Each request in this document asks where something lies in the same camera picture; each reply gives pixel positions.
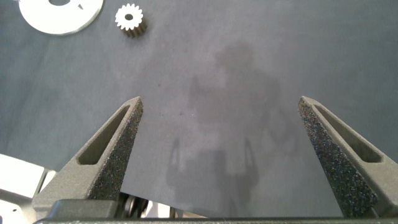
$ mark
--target gear teeth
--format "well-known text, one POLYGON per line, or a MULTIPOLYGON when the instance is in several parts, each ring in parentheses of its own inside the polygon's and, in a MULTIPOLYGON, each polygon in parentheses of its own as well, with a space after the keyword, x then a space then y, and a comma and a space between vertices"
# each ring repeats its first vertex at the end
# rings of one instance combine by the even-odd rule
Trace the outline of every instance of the gear teeth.
POLYGON ((128 37, 139 37, 147 29, 147 22, 142 15, 142 9, 139 9, 139 6, 135 4, 127 4, 126 6, 122 6, 116 13, 117 26, 128 36, 128 37), (130 14, 133 16, 131 20, 125 19, 125 16, 130 14))

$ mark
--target dark gray mat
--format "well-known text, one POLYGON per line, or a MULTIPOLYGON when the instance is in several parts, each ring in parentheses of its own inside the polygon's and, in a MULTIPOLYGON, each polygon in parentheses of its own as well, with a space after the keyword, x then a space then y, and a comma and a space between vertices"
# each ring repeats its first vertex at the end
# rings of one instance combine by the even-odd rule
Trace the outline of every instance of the dark gray mat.
POLYGON ((396 1, 106 1, 85 30, 0 13, 0 153, 61 169, 141 96, 123 191, 211 217, 340 216, 297 113, 316 99, 398 161, 396 1))

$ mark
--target white disc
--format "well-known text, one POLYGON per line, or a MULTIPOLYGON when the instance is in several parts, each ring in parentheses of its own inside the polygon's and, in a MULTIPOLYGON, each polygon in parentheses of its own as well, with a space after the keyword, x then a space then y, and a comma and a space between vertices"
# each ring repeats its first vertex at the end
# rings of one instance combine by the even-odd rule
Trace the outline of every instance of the white disc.
POLYGON ((55 6, 49 0, 20 0, 22 16, 33 28, 48 34, 72 34, 93 22, 103 0, 70 0, 55 6))

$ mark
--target white gear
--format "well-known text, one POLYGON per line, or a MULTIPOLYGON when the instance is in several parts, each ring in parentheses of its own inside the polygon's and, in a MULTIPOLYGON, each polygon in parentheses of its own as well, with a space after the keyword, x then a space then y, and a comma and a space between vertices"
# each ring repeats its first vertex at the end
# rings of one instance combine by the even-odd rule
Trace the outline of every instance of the white gear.
POLYGON ((139 9, 139 6, 135 4, 122 6, 116 13, 115 22, 129 37, 139 37, 147 29, 142 9, 139 9))

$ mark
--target white object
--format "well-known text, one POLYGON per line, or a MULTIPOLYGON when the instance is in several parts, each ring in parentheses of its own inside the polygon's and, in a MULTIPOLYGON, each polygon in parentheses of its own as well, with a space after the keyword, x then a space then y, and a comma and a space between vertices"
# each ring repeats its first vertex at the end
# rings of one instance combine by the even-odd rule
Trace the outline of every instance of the white object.
POLYGON ((170 218, 170 206, 149 201, 141 218, 170 218))
POLYGON ((93 22, 103 0, 71 0, 55 6, 49 0, 19 0, 22 16, 33 28, 47 34, 72 34, 93 22))

